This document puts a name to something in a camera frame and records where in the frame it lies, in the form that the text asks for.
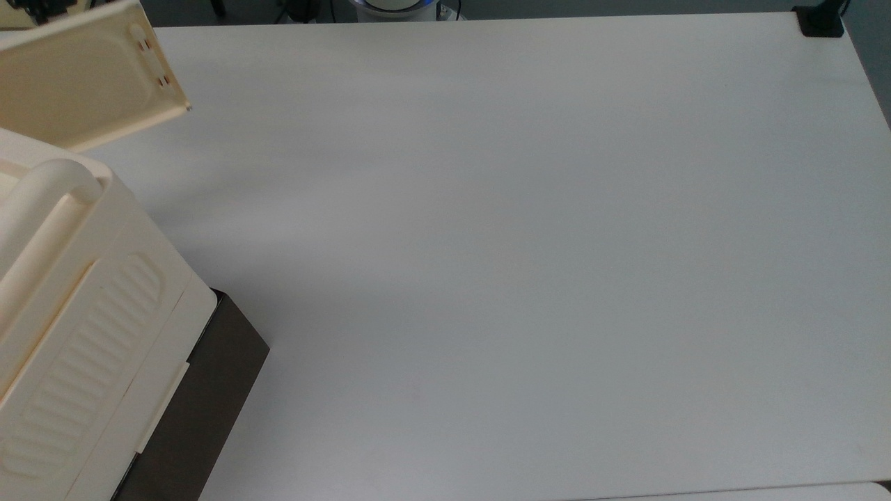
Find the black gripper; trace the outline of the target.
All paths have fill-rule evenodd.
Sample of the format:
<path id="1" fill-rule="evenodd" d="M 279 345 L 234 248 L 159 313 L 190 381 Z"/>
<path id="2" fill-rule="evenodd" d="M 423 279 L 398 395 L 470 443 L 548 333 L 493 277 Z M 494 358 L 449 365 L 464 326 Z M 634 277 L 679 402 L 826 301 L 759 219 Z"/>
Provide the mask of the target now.
<path id="1" fill-rule="evenodd" d="M 34 23 L 47 23 L 58 17 L 67 15 L 74 1 L 7 1 L 10 8 L 22 10 Z"/>

